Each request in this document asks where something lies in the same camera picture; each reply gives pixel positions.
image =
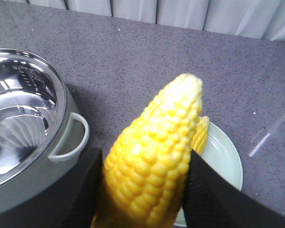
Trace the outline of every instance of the speckled gray surface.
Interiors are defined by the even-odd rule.
[[[203,114],[239,152],[243,192],[285,215],[283,43],[0,1],[3,47],[58,70],[90,123],[90,145],[105,155],[165,84],[195,73],[204,82]]]

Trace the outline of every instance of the stainless steel pot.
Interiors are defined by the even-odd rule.
[[[42,58],[0,49],[0,213],[69,171],[89,138],[87,121]]]

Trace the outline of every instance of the pot handle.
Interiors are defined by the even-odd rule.
[[[74,122],[74,120],[81,122],[82,125],[85,127],[85,135],[84,135],[83,139],[81,140],[80,144],[74,150],[72,150],[68,153],[65,153],[65,154],[59,154],[58,155],[58,152],[61,149],[63,143],[65,142],[65,140],[67,140],[67,136],[69,135],[69,131],[71,130],[72,123]],[[61,139],[59,140],[59,142],[57,143],[57,145],[55,146],[53,151],[48,155],[47,158],[52,163],[59,163],[59,162],[67,161],[67,160],[75,157],[76,155],[81,153],[81,151],[84,149],[84,147],[87,144],[87,141],[89,140],[89,136],[90,136],[90,128],[89,128],[89,124],[86,121],[86,119],[77,113],[71,112],[70,118],[69,118],[67,125],[66,125],[65,132],[62,134]]]

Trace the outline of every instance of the corn cob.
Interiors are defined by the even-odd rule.
[[[181,206],[202,82],[182,74],[120,134],[103,167],[92,228],[172,228]]]
[[[199,155],[201,155],[201,153],[203,152],[207,142],[208,126],[209,126],[209,117],[204,116],[200,118],[198,125],[196,127],[196,132],[191,141],[191,148],[194,149],[194,151]]]

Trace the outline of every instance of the pot rim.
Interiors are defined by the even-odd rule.
[[[12,170],[0,176],[0,186],[9,180],[13,179],[21,172],[23,172],[28,166],[33,164],[53,143],[55,138],[58,135],[59,130],[61,129],[62,123],[66,116],[67,110],[67,87],[60,77],[59,73],[43,58],[37,56],[33,53],[9,49],[9,48],[0,48],[0,55],[4,55],[8,60],[13,58],[27,61],[28,63],[36,66],[37,69],[41,69],[46,73],[46,77],[51,82],[54,87],[56,95],[56,113],[52,126],[50,127],[47,135],[38,145],[38,147],[19,165],[17,165]]]

